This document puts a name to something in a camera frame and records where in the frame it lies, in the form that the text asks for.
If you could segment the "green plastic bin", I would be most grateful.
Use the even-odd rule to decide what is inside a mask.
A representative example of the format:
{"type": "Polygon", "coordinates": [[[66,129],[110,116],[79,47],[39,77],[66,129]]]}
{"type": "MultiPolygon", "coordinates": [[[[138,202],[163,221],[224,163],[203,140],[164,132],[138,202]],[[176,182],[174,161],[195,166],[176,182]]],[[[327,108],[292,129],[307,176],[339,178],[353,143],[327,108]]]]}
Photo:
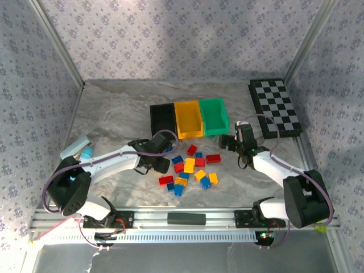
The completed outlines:
{"type": "Polygon", "coordinates": [[[207,98],[198,101],[204,123],[204,135],[216,136],[229,132],[229,117],[223,99],[207,98]]]}

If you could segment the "black plastic bin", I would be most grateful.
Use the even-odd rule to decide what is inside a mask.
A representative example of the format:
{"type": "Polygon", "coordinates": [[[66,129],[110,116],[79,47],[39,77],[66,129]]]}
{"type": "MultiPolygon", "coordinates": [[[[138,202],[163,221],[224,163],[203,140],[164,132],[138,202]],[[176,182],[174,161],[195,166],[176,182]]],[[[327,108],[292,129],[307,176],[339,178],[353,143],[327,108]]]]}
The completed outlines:
{"type": "Polygon", "coordinates": [[[169,130],[177,135],[174,103],[151,105],[150,124],[152,135],[160,130],[169,130]]]}

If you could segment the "yellow plastic bin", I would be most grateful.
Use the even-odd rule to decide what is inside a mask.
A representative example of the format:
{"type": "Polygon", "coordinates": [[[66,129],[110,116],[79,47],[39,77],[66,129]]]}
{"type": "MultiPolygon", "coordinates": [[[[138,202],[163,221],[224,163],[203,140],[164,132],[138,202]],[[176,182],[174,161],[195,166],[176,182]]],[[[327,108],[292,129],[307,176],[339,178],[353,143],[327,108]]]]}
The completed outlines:
{"type": "Polygon", "coordinates": [[[174,107],[179,139],[203,137],[204,124],[199,102],[175,102],[174,107]]]}

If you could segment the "black and grey checkerboard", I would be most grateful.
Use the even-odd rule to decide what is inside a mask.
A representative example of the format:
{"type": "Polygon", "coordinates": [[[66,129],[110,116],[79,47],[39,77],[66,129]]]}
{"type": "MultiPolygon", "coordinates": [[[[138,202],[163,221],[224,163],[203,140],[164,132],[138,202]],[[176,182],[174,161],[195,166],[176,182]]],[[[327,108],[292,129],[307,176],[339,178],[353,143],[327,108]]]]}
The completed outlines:
{"type": "Polygon", "coordinates": [[[249,91],[264,139],[300,136],[303,129],[282,79],[250,80],[249,91]]]}

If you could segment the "black rectangular block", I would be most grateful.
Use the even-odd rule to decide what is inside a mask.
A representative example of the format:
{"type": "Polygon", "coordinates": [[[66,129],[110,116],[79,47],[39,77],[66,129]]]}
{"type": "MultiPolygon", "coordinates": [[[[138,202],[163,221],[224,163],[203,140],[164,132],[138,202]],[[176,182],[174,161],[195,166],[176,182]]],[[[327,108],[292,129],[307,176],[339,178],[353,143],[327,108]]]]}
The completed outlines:
{"type": "Polygon", "coordinates": [[[199,213],[170,212],[167,214],[169,225],[206,225],[206,215],[199,213]]]}

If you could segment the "blue marker pen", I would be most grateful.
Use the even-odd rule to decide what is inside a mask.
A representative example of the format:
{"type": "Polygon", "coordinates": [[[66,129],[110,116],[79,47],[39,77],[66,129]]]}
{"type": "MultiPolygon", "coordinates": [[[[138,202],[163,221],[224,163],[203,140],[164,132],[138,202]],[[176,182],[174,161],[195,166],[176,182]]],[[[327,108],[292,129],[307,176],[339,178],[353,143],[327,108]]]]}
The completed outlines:
{"type": "Polygon", "coordinates": [[[91,146],[85,146],[82,149],[78,150],[77,152],[74,152],[72,154],[72,156],[76,159],[76,160],[80,160],[80,159],[90,159],[92,158],[94,153],[94,148],[91,146]]]}

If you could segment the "pale blue stapler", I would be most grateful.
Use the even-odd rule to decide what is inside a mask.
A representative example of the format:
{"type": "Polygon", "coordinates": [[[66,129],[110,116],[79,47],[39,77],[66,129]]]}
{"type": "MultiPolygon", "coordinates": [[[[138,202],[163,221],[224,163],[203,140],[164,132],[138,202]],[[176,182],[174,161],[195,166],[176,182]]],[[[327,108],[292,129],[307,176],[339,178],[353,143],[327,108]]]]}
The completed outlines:
{"type": "Polygon", "coordinates": [[[92,141],[86,136],[82,135],[78,139],[76,139],[73,143],[67,146],[63,151],[60,153],[60,159],[63,160],[69,156],[77,156],[80,155],[82,150],[86,146],[92,146],[92,141]]]}

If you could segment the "black circuit board with LED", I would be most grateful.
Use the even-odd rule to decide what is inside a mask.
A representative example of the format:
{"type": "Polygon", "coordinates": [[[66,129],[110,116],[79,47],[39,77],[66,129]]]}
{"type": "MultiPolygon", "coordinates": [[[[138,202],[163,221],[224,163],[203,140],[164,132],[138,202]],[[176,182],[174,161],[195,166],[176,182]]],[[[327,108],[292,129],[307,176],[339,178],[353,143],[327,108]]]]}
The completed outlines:
{"type": "Polygon", "coordinates": [[[273,231],[256,231],[255,235],[257,239],[255,244],[262,247],[270,247],[275,239],[273,231]]]}

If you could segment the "pink stick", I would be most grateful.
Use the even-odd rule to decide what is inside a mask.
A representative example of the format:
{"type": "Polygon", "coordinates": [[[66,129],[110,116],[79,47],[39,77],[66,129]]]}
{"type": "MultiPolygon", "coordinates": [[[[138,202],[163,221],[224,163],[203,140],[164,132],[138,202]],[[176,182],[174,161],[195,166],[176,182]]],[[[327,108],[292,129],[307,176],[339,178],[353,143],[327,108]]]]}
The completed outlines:
{"type": "Polygon", "coordinates": [[[58,235],[66,228],[72,228],[76,224],[76,220],[74,217],[68,217],[65,220],[61,221],[59,224],[55,225],[54,227],[50,228],[49,230],[45,231],[41,235],[39,235],[36,239],[31,240],[31,245],[37,245],[40,242],[45,242],[47,239],[50,239],[53,235],[58,235]]]}

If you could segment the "aluminium side rail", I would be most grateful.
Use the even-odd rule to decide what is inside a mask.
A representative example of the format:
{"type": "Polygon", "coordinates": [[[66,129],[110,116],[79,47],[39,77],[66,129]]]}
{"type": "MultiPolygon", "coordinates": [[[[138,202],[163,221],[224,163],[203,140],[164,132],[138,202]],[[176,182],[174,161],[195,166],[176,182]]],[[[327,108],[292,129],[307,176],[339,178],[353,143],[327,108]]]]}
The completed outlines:
{"type": "Polygon", "coordinates": [[[311,144],[305,133],[302,133],[299,137],[294,138],[295,144],[299,150],[300,158],[303,163],[303,167],[306,170],[315,169],[317,171],[320,168],[317,165],[315,156],[312,151],[311,144]]]}

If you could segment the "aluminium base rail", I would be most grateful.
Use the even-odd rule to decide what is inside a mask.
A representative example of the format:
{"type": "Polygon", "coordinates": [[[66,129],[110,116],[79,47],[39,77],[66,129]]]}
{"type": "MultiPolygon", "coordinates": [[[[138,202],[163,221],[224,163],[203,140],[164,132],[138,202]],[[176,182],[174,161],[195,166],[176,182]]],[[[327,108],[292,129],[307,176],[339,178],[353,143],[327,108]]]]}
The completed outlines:
{"type": "MultiPolygon", "coordinates": [[[[118,210],[133,211],[132,232],[137,231],[230,231],[235,229],[234,211],[237,208],[177,208],[172,206],[120,207],[118,210]],[[167,214],[205,214],[205,225],[177,225],[167,223],[167,214]]],[[[66,218],[61,214],[49,214],[37,209],[30,225],[31,232],[47,231],[66,218]]]]}

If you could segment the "aluminium frame post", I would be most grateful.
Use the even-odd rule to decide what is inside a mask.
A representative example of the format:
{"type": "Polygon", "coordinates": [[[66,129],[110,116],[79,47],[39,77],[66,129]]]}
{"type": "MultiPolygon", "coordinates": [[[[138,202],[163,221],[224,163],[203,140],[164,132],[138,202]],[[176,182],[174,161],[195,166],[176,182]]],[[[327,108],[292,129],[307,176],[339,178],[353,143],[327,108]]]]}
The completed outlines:
{"type": "Polygon", "coordinates": [[[79,88],[84,87],[84,81],[78,72],[75,63],[70,57],[64,43],[61,40],[60,35],[57,33],[55,26],[53,25],[51,18],[47,14],[41,0],[27,0],[32,9],[35,12],[40,24],[42,25],[45,34],[51,41],[55,51],[60,57],[61,61],[65,65],[68,73],[79,88]]]}
{"type": "Polygon", "coordinates": [[[325,26],[326,21],[329,19],[335,6],[338,4],[339,0],[322,0],[321,5],[317,10],[317,13],[313,17],[313,20],[303,37],[290,65],[284,76],[284,82],[289,85],[296,74],[298,73],[303,62],[309,55],[314,42],[320,35],[322,29],[325,26]]]}

